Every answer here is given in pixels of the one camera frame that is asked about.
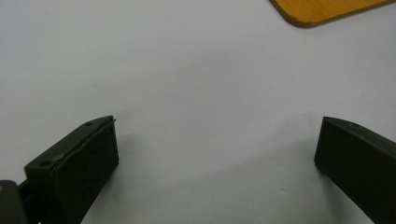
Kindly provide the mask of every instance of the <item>black object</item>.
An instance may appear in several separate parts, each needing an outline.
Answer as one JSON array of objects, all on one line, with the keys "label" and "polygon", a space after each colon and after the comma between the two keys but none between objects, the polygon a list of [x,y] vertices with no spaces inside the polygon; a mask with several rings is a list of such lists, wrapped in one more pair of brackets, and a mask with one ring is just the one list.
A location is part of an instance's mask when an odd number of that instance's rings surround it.
[{"label": "black object", "polygon": [[29,162],[19,186],[0,181],[1,224],[78,224],[119,163],[114,119],[86,122]]},{"label": "black object", "polygon": [[374,223],[396,223],[396,143],[325,117],[315,162]]}]

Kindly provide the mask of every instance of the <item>white surface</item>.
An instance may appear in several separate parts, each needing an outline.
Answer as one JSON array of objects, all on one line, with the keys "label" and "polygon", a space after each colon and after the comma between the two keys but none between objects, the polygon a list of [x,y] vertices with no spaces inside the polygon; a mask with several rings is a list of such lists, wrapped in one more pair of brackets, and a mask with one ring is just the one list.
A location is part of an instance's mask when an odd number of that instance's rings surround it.
[{"label": "white surface", "polygon": [[313,157],[323,116],[396,139],[395,38],[396,5],[304,30],[258,0],[2,1],[0,178],[112,114],[85,224],[371,223]]}]

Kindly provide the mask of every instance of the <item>brown wooden board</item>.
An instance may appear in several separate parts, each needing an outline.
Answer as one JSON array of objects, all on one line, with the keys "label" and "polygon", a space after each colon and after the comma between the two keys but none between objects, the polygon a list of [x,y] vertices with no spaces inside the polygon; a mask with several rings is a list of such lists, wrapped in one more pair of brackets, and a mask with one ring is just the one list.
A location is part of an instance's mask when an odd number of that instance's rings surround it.
[{"label": "brown wooden board", "polygon": [[282,17],[297,27],[313,27],[396,0],[270,0]]}]

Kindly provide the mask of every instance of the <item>white table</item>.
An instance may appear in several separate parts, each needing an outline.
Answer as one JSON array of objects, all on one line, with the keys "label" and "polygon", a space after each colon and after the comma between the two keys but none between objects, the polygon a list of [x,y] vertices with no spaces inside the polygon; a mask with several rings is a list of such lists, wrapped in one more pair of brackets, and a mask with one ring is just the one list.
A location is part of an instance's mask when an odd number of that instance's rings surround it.
[{"label": "white table", "polygon": [[395,40],[396,5],[306,30],[267,1],[2,1],[0,178],[112,114],[85,224],[372,223],[313,158],[323,116],[396,140]]}]

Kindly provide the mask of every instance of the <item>orange wooden object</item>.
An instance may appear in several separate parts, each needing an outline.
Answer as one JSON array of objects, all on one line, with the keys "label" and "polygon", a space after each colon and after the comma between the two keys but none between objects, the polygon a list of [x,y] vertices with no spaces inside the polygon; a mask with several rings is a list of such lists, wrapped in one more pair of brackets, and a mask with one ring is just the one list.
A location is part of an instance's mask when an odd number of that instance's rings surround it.
[{"label": "orange wooden object", "polygon": [[313,27],[396,0],[270,0],[282,17],[298,27]]}]

